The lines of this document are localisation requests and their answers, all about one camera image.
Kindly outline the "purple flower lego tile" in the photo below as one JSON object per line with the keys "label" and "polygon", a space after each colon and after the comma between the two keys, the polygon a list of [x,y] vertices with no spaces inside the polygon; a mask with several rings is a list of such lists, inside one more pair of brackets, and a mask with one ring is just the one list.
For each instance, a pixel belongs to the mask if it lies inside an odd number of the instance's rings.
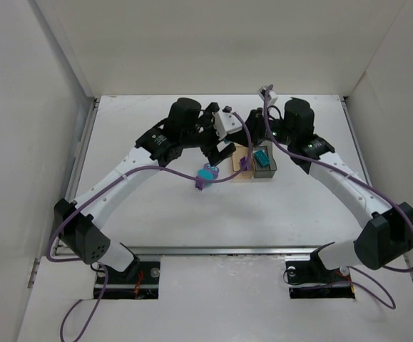
{"label": "purple flower lego tile", "polygon": [[217,166],[212,166],[209,163],[205,163],[203,169],[209,172],[213,179],[216,180],[218,178],[220,169]]}

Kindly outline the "teal round lego piece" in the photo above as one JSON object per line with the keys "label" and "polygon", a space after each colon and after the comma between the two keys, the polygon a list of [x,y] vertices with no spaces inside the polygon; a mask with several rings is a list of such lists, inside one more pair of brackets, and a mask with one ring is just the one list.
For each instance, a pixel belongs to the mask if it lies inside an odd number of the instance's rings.
{"label": "teal round lego piece", "polygon": [[213,179],[212,175],[209,172],[207,172],[206,170],[204,170],[204,169],[198,170],[197,176],[201,176],[201,177],[204,177],[205,179],[207,179],[208,180],[208,187],[212,185],[211,182],[214,179]]}

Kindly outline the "purple small lego brick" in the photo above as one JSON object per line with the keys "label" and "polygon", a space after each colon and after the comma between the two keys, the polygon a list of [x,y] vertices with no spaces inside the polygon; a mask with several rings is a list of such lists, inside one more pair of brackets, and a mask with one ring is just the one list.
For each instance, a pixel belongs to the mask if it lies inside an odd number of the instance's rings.
{"label": "purple small lego brick", "polygon": [[198,190],[203,191],[207,186],[208,186],[208,180],[207,179],[205,179],[204,177],[201,177],[201,176],[196,177],[195,187]]}

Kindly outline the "teal lego brick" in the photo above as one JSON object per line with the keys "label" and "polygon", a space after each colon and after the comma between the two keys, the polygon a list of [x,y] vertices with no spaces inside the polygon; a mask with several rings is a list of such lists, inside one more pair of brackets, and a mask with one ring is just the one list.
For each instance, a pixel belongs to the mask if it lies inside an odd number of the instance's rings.
{"label": "teal lego brick", "polygon": [[253,157],[257,164],[261,167],[268,167],[270,165],[270,158],[267,156],[264,150],[256,150]]}

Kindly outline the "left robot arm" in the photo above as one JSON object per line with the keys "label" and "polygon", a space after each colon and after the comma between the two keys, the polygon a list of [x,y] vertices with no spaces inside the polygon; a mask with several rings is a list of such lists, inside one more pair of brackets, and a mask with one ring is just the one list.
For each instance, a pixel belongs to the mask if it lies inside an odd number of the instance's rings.
{"label": "left robot arm", "polygon": [[217,103],[207,108],[190,98],[179,98],[162,119],[140,136],[122,161],[89,191],[54,207],[59,238],[84,264],[100,264],[127,279],[134,276],[139,258],[124,244],[101,230],[121,203],[148,178],[166,171],[188,148],[201,149],[210,165],[218,165],[235,151],[217,148],[227,136],[243,131],[244,122],[231,108]]}

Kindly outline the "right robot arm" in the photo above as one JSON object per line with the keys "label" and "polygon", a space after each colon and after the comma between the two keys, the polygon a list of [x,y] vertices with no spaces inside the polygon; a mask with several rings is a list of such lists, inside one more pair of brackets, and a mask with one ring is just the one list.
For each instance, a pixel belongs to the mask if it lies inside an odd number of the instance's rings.
{"label": "right robot arm", "polygon": [[[362,265],[388,269],[389,263],[413,250],[413,208],[396,204],[373,189],[344,164],[332,144],[315,132],[315,112],[303,99],[291,98],[278,117],[275,105],[265,100],[250,111],[245,142],[274,143],[307,175],[325,186],[352,214],[360,234],[345,242],[331,241],[314,250],[308,269],[325,274],[341,267]],[[413,265],[404,272],[413,271]]]}

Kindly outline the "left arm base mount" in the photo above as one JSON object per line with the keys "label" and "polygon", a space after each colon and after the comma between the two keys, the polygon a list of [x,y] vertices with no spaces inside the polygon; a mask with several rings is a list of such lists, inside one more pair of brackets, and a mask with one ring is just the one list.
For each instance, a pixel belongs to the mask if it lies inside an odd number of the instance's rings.
{"label": "left arm base mount", "polygon": [[160,259],[143,258],[132,279],[127,279],[122,273],[108,266],[106,286],[106,275],[102,268],[99,268],[93,285],[93,297],[98,299],[102,289],[105,289],[102,299],[156,300],[159,297],[160,266]]}

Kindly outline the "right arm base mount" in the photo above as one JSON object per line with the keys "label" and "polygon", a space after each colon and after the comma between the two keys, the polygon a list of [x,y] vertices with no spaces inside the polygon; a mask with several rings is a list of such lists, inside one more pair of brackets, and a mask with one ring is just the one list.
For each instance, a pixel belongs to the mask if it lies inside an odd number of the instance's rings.
{"label": "right arm base mount", "polygon": [[291,299],[355,299],[350,272],[327,270],[314,261],[285,262],[284,282]]}

